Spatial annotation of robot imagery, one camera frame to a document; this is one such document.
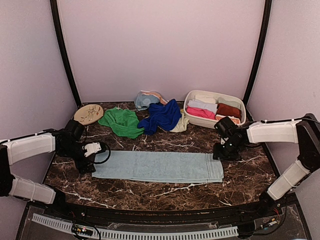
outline beige cloth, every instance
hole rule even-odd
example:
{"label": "beige cloth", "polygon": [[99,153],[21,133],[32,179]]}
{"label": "beige cloth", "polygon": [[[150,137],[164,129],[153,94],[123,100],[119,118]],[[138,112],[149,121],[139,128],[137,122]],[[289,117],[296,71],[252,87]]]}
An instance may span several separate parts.
{"label": "beige cloth", "polygon": [[194,99],[202,101],[202,102],[207,103],[207,104],[216,104],[217,103],[217,100],[214,97],[212,97],[212,96],[204,96],[204,95],[201,95],[201,94],[194,95]]}
{"label": "beige cloth", "polygon": [[187,130],[187,125],[189,124],[189,119],[186,118],[185,112],[183,109],[181,109],[181,114],[182,114],[182,117],[180,117],[180,119],[179,119],[178,123],[176,124],[176,126],[174,127],[174,129],[172,129],[170,132],[181,133],[181,132],[184,132],[185,130]]}

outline light blue towel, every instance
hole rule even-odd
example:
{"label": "light blue towel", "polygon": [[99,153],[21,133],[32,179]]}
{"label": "light blue towel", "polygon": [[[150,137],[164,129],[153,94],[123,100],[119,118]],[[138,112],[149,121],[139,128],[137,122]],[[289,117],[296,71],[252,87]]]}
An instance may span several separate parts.
{"label": "light blue towel", "polygon": [[[103,161],[107,153],[95,156]],[[224,170],[208,153],[112,151],[104,164],[95,165],[95,178],[157,183],[222,183]]]}
{"label": "light blue towel", "polygon": [[200,100],[189,100],[188,106],[191,108],[206,109],[216,114],[218,104],[206,103]]}

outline folded clothes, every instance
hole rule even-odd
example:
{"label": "folded clothes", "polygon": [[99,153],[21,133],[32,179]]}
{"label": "folded clothes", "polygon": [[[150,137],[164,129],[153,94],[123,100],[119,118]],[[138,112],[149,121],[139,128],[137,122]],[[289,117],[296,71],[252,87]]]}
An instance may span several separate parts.
{"label": "folded clothes", "polygon": [[227,101],[223,97],[219,97],[218,98],[218,104],[226,104],[226,105],[229,105],[231,107],[235,107],[237,109],[241,108],[241,104],[239,102],[237,102],[237,101]]}
{"label": "folded clothes", "polygon": [[119,137],[135,139],[144,132],[144,128],[137,128],[139,120],[134,111],[114,107],[105,111],[104,116],[98,121],[100,125],[111,127]]}
{"label": "folded clothes", "polygon": [[224,103],[218,103],[218,110],[216,111],[216,114],[241,119],[241,111],[238,108]]}
{"label": "folded clothes", "polygon": [[207,109],[215,114],[217,112],[218,104],[206,103],[200,100],[189,100],[188,106],[191,108]]}
{"label": "folded clothes", "polygon": [[138,111],[141,111],[148,109],[150,104],[157,104],[159,102],[160,99],[158,96],[152,94],[144,94],[144,92],[140,91],[138,93],[138,96],[136,96],[134,104],[136,109],[138,109]]}
{"label": "folded clothes", "polygon": [[197,107],[190,107],[188,106],[186,108],[186,112],[188,114],[191,114],[193,116],[197,116],[197,117],[202,117],[202,118],[206,118],[206,119],[213,119],[215,120],[215,114],[212,111],[209,111],[207,109],[201,109],[201,108],[197,108]]}
{"label": "folded clothes", "polygon": [[216,104],[217,103],[217,100],[213,96],[205,96],[202,94],[194,95],[194,99],[202,101],[204,103],[208,103],[208,104]]}
{"label": "folded clothes", "polygon": [[181,109],[181,115],[182,117],[180,117],[178,123],[176,124],[176,126],[174,127],[174,129],[172,129],[170,132],[172,133],[181,133],[187,130],[187,125],[189,124],[189,119],[186,118],[185,112],[183,109]]}
{"label": "folded clothes", "polygon": [[172,99],[166,105],[161,103],[150,104],[149,114],[149,117],[143,119],[138,124],[138,128],[144,128],[144,134],[146,135],[154,134],[157,131],[157,127],[171,131],[182,117],[175,99]]}
{"label": "folded clothes", "polygon": [[223,119],[223,118],[226,118],[226,117],[230,118],[234,124],[240,124],[241,123],[239,118],[236,118],[236,117],[233,117],[233,116],[223,116],[223,115],[219,115],[219,114],[215,115],[215,119],[218,120],[218,121]]}

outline white backdrop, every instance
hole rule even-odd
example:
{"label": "white backdrop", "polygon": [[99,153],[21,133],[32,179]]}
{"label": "white backdrop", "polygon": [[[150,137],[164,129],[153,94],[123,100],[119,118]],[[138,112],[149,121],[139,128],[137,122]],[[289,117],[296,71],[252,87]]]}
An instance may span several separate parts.
{"label": "white backdrop", "polygon": [[242,98],[264,0],[59,0],[82,102],[133,101],[140,90]]}

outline green cloth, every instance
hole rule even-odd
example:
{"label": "green cloth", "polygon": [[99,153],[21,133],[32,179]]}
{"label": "green cloth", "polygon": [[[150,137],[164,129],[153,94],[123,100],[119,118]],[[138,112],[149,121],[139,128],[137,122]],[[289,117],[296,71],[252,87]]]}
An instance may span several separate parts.
{"label": "green cloth", "polygon": [[119,137],[137,138],[144,133],[144,128],[137,128],[139,120],[134,111],[114,107],[105,111],[104,116],[98,121],[100,125],[112,128]]}

